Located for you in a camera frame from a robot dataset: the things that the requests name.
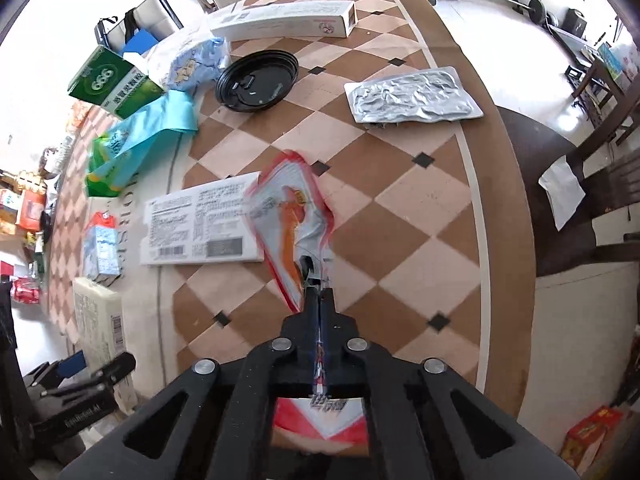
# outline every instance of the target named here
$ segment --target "red and white snack bag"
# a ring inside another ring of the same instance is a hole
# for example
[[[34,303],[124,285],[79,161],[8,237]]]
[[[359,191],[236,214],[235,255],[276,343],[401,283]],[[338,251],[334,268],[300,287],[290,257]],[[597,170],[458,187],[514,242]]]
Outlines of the red and white snack bag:
[[[298,262],[310,256],[314,275],[325,279],[324,259],[334,215],[324,202],[310,166],[286,151],[263,171],[245,197],[248,221],[292,312],[302,310]]]
[[[303,308],[298,263],[311,257],[313,272],[328,285],[332,252],[328,242],[334,216],[322,198],[316,177],[296,152],[283,152],[263,171],[245,196],[246,214],[258,244],[293,313]],[[317,335],[318,360],[313,399],[278,399],[274,433],[309,452],[333,454],[357,446],[366,450],[367,428],[361,399],[324,396],[322,340]]]

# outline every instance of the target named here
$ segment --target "cardboard box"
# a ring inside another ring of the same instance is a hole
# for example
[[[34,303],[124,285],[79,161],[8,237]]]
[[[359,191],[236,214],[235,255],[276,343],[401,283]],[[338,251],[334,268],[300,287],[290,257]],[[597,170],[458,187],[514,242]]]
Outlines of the cardboard box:
[[[164,93],[129,61],[101,45],[84,62],[69,83],[67,92],[121,119],[126,119]]]
[[[596,458],[607,433],[615,430],[623,415],[620,410],[601,406],[568,431],[560,458],[583,476]]]
[[[351,0],[292,2],[243,9],[216,16],[207,25],[216,36],[229,41],[309,36],[346,38],[358,22]]]
[[[47,196],[35,193],[30,189],[22,191],[20,210],[15,224],[25,231],[36,233],[40,231],[40,216],[44,211]]]
[[[0,233],[15,235],[20,206],[20,195],[0,187]]]
[[[259,175],[233,176],[147,202],[140,263],[262,261],[262,250],[244,220],[244,192]]]
[[[82,241],[82,264],[82,273],[96,282],[120,275],[118,231],[109,213],[97,212],[89,220]]]
[[[87,367],[95,372],[127,349],[122,298],[88,278],[75,278],[73,290],[79,344]],[[132,413],[138,399],[131,377],[116,384],[113,391],[120,409]]]

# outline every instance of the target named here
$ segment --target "desk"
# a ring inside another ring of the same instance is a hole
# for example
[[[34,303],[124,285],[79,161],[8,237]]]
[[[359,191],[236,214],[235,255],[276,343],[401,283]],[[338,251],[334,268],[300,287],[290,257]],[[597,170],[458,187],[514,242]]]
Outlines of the desk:
[[[398,357],[442,357],[517,415],[529,370],[535,259],[525,189],[500,114],[426,0],[354,1],[359,22],[346,39],[234,43],[237,57],[264,48],[294,53],[301,66],[293,90],[254,115],[221,107],[210,91],[199,94],[193,142],[183,136],[154,154],[117,199],[89,203],[82,192],[86,147],[110,121],[95,109],[86,120],[52,236],[49,311],[73,339],[70,280],[80,271],[82,225],[93,209],[112,210],[123,275],[111,288],[123,295],[142,394],[153,395],[196,357],[242,357],[276,336],[288,314],[265,264],[140,266],[143,203],[261,170],[290,148],[313,164],[337,217],[338,309]],[[456,68],[484,118],[386,129],[353,121],[345,82],[435,66]],[[220,311],[231,323],[216,320]]]

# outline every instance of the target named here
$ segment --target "white paper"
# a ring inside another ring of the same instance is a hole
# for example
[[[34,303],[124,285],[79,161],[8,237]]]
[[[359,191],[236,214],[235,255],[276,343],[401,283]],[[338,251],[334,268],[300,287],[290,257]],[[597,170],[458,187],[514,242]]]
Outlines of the white paper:
[[[261,261],[262,250],[244,220],[249,173],[158,197],[146,203],[143,265]]]
[[[556,229],[559,231],[574,215],[584,198],[584,191],[574,172],[571,171],[571,167],[566,161],[566,155],[556,160],[542,174],[538,183],[546,190],[556,221]]]

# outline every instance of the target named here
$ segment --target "barcode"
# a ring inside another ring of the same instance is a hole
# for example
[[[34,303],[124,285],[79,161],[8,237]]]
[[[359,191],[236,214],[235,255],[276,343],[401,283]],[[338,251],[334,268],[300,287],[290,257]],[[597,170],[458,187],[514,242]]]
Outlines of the barcode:
[[[240,256],[241,254],[242,237],[207,242],[207,258],[212,258],[213,256]]]
[[[178,254],[184,254],[184,245],[160,247],[158,249],[158,256],[177,256]]]
[[[124,335],[122,333],[122,317],[111,316],[111,328],[113,329],[113,341],[116,345],[116,355],[124,352],[126,347],[124,345]]]

